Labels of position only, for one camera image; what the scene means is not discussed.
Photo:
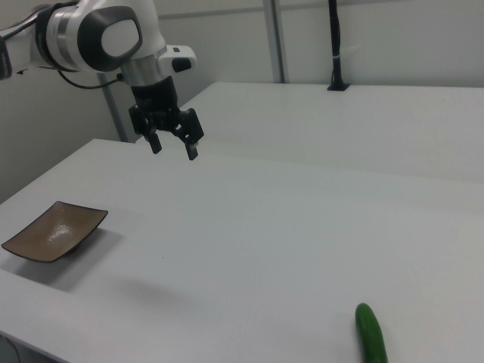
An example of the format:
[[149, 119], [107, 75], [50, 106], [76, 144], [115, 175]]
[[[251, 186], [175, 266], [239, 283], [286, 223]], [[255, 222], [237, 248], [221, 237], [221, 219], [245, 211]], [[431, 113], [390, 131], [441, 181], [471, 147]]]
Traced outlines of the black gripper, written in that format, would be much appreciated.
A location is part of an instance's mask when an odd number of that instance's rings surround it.
[[188, 159], [195, 160], [198, 156], [198, 142], [204, 136], [203, 128], [195, 109], [179, 111], [173, 78], [168, 76], [152, 85], [132, 86], [131, 90], [136, 102], [136, 105], [129, 108], [133, 129], [149, 143], [153, 154], [158, 154], [162, 146], [156, 125], [143, 112], [174, 112], [170, 132], [184, 143]]

